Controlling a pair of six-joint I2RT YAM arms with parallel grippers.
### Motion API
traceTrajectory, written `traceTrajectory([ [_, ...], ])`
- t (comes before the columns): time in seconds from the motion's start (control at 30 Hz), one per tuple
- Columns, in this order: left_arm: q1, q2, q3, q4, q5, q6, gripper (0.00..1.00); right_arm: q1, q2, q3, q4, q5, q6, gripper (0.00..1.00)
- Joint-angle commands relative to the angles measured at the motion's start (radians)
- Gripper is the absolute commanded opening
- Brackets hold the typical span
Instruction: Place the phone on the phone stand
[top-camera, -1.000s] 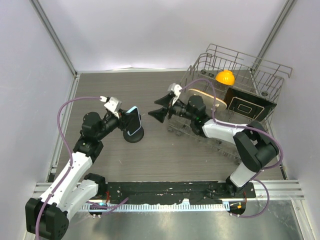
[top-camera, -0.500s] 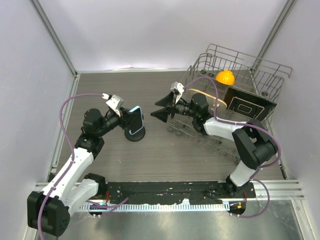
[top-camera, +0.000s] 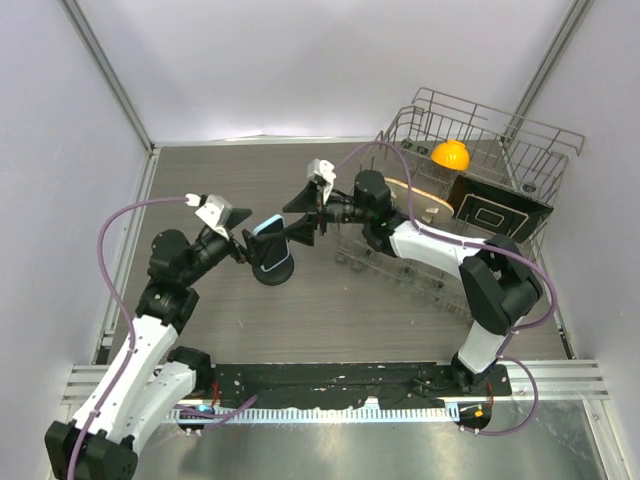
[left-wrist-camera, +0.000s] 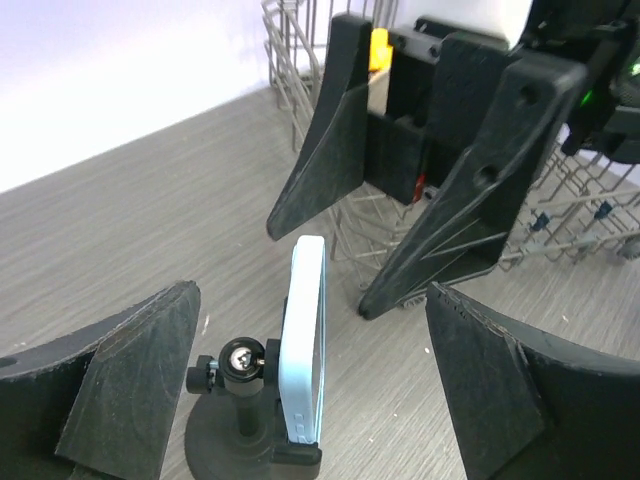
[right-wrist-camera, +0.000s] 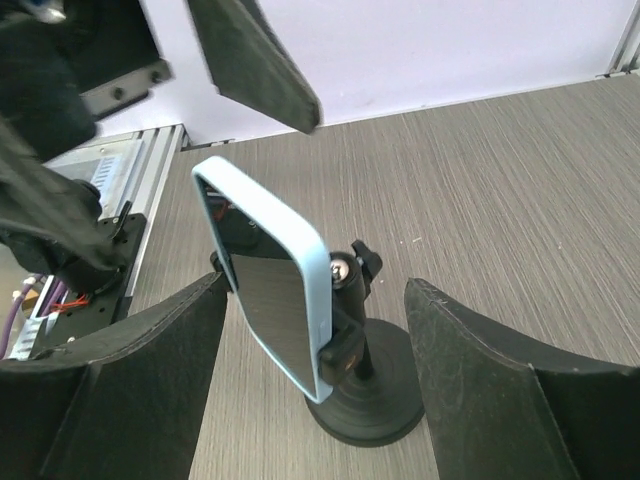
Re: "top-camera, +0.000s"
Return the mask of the black phone stand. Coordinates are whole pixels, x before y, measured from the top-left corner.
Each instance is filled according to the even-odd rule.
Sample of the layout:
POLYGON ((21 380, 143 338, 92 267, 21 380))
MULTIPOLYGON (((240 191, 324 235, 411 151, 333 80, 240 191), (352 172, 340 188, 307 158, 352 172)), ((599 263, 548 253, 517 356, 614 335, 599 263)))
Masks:
POLYGON ((261 284, 266 286, 278 286, 286 283, 295 271, 295 262, 288 258, 270 271, 264 271, 261 267, 253 267, 252 274, 261 284))

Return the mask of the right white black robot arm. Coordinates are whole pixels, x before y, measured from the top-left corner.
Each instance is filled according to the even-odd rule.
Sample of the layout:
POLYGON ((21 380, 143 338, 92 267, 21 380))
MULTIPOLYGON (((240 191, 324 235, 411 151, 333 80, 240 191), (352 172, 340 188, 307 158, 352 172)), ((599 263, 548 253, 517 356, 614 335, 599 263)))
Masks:
POLYGON ((290 240, 313 245, 316 233, 324 233, 328 224, 359 224, 374 251, 434 267, 461 281, 473 323, 451 360, 451 382, 465 395, 486 385, 514 327, 543 294, 532 263, 517 259, 519 251, 510 238, 473 239, 411 219, 395 209, 385 177, 375 170, 358 173, 350 194, 312 173, 282 210, 301 216, 285 230, 290 240))

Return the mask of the phone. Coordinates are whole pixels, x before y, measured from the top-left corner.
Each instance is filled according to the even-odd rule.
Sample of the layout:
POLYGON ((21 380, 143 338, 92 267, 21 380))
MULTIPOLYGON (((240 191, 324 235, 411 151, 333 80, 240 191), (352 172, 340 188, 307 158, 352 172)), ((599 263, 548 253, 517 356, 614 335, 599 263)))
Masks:
POLYGON ((255 249, 259 268, 270 272, 290 258, 288 240, 281 235, 285 228, 284 217, 275 214, 257 225, 252 234, 257 237, 255 249))

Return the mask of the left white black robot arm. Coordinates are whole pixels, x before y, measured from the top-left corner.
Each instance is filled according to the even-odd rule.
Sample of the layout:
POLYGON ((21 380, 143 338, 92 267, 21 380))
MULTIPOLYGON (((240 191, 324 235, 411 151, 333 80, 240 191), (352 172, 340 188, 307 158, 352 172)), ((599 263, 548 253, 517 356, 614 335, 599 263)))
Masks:
POLYGON ((220 197, 189 195, 203 228, 194 241, 169 229, 153 240, 149 281, 137 308, 125 315, 128 334, 89 398, 66 423, 45 433, 57 479, 130 479, 149 438, 186 396, 205 397, 213 385, 208 354, 174 344, 199 300, 194 284, 231 257, 261 267, 263 260, 233 235, 252 214, 220 197))

